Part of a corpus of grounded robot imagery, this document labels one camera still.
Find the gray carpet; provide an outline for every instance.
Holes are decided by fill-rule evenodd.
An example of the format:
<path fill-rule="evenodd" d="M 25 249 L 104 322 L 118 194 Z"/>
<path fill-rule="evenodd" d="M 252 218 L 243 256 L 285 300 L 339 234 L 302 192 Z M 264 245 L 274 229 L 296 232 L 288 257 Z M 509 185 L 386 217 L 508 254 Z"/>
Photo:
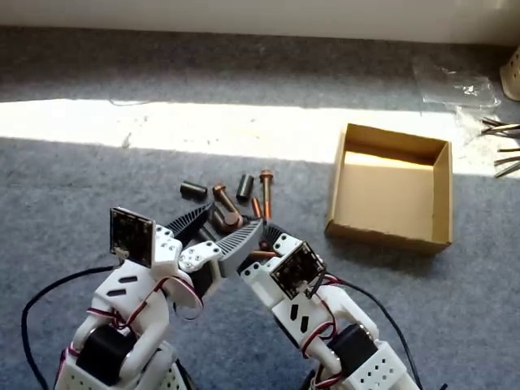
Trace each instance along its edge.
<path fill-rule="evenodd" d="M 424 110 L 413 54 L 489 75 L 509 49 L 147 32 L 0 30 L 0 101 L 110 98 Z M 518 106 L 504 102 L 504 118 Z M 307 239 L 332 272 L 380 297 L 408 338 L 426 390 L 518 386 L 519 182 L 455 175 L 454 244 L 436 258 L 323 236 L 332 167 L 210 154 L 0 139 L 0 388 L 37 388 L 24 360 L 20 313 L 49 282 L 110 261 L 108 209 L 166 222 L 193 207 L 181 180 L 235 184 L 275 173 L 273 214 Z M 36 360 L 52 382 L 59 351 L 102 276 L 52 292 L 31 314 Z M 401 355 L 395 332 L 354 299 Z M 169 337 L 201 389 L 298 388 L 309 369 L 253 294 L 226 281 L 193 323 Z"/>

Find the red and white wire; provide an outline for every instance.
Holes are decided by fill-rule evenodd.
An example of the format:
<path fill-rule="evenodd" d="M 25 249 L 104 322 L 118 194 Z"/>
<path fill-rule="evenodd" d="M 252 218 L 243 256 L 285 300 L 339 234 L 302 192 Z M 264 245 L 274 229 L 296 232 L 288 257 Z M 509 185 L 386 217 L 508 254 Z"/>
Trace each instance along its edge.
<path fill-rule="evenodd" d="M 329 327 L 334 328 L 334 323 L 331 321 L 325 321 L 324 323 L 320 323 L 311 333 L 310 335 L 305 339 L 303 344 L 301 345 L 301 353 L 303 353 L 303 357 L 305 359 L 309 358 L 309 355 L 307 355 L 307 349 L 309 348 L 310 343 L 314 341 L 314 339 L 318 336 L 320 336 L 324 331 L 326 331 Z"/>
<path fill-rule="evenodd" d="M 316 390 L 329 388 L 331 386 L 334 386 L 335 384 L 338 384 L 341 380 L 343 380 L 343 375 L 341 372 L 338 374 L 334 374 L 334 375 L 328 377 L 327 379 L 321 380 L 320 377 L 322 376 L 322 373 L 323 373 L 323 366 L 320 365 L 318 370 L 316 371 L 316 375 L 314 376 L 314 378 L 312 379 L 312 382 L 311 382 L 313 388 Z"/>
<path fill-rule="evenodd" d="M 322 306 L 325 308 L 325 310 L 331 315 L 331 318 L 332 318 L 332 332 L 329 336 L 325 336 L 323 337 L 323 339 L 331 339 L 332 337 L 334 337 L 337 332 L 338 332 L 338 326 L 337 326 L 337 321 L 336 321 L 336 317 L 334 316 L 334 313 L 332 313 L 332 310 L 330 308 L 330 306 L 327 304 L 327 302 L 322 299 L 318 293 L 316 293 L 316 296 L 318 297 L 319 301 L 321 302 Z"/>
<path fill-rule="evenodd" d="M 128 316 L 128 319 L 126 321 L 124 321 L 123 317 L 118 313 L 118 312 L 109 312 L 109 311 L 105 311 L 105 310 L 100 310 L 100 309 L 96 309 L 94 307 L 89 307 L 87 309 L 87 313 L 90 313 L 90 314 L 95 314 L 95 315 L 101 315 L 101 316 L 105 316 L 105 317 L 109 317 L 109 318 L 112 318 L 113 319 L 113 323 L 114 323 L 114 326 L 115 328 L 121 330 L 121 329 L 124 329 L 126 327 L 129 327 L 130 330 L 132 330 L 131 328 L 131 325 L 132 323 L 136 320 L 137 316 L 141 313 L 141 311 L 143 311 L 143 309 L 146 307 L 147 305 L 147 301 L 148 301 L 148 298 L 150 298 L 150 296 L 153 294 L 153 293 L 156 293 L 157 291 L 159 291 L 163 285 L 168 281 L 168 280 L 174 280 L 175 282 L 177 282 L 178 284 L 182 285 L 185 289 L 187 289 L 189 291 L 189 293 L 195 298 L 195 300 L 197 301 L 197 304 L 198 306 L 200 307 L 200 310 L 199 312 L 197 313 L 197 315 L 195 315 L 194 317 L 192 318 L 184 318 L 186 320 L 194 320 L 196 317 L 198 317 L 198 315 L 202 312 L 202 310 L 204 309 L 204 302 L 202 301 L 202 299 L 197 295 L 197 292 L 195 291 L 195 289 L 188 283 L 186 282 L 185 280 L 181 279 L 180 277 L 178 276 L 168 276 L 166 278 L 162 278 L 161 280 L 159 280 L 157 282 L 157 284 L 155 284 L 154 288 L 152 289 L 152 291 L 149 292 L 149 294 L 146 296 L 146 298 L 139 304 L 139 306 Z"/>

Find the metal rod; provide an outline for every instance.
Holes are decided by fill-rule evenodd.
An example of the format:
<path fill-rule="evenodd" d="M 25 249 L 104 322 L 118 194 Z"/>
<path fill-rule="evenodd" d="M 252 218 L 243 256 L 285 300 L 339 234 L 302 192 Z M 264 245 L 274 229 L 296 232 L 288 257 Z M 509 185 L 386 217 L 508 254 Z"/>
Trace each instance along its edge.
<path fill-rule="evenodd" d="M 253 215 L 257 218 L 262 217 L 262 207 L 260 206 L 260 201 L 257 197 L 251 199 L 251 206 L 253 207 Z"/>

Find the copper bolt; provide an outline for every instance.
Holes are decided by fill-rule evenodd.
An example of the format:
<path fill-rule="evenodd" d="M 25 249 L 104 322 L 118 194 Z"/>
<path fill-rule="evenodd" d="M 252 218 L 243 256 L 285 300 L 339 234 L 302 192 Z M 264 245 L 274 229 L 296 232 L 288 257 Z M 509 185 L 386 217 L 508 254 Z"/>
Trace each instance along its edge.
<path fill-rule="evenodd" d="M 271 181 L 273 172 L 264 169 L 260 172 L 260 181 L 263 184 L 263 213 L 266 219 L 271 219 Z"/>
<path fill-rule="evenodd" d="M 263 250 L 254 250 L 249 254 L 249 257 L 254 260 L 261 260 L 264 258 L 275 258 L 278 254 L 276 252 L 266 252 Z"/>
<path fill-rule="evenodd" d="M 231 233 L 242 226 L 244 219 L 240 214 L 230 212 L 223 213 L 215 207 L 211 215 L 211 222 L 214 228 L 219 232 Z"/>
<path fill-rule="evenodd" d="M 251 206 L 253 207 L 253 214 L 257 218 L 262 217 L 262 207 L 260 206 L 260 201 L 257 197 L 251 199 Z"/>
<path fill-rule="evenodd" d="M 224 184 L 217 184 L 213 187 L 213 197 L 216 201 L 222 203 L 228 211 L 240 215 L 240 211 L 236 208 L 235 203 L 226 194 L 226 186 Z"/>

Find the cardboard box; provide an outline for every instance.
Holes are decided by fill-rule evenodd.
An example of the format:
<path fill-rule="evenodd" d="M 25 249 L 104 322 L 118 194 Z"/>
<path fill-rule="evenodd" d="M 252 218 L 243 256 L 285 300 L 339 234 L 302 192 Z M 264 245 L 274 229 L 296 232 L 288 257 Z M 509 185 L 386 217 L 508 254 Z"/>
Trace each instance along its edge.
<path fill-rule="evenodd" d="M 422 254 L 452 243 L 449 142 L 349 124 L 333 180 L 328 236 Z"/>

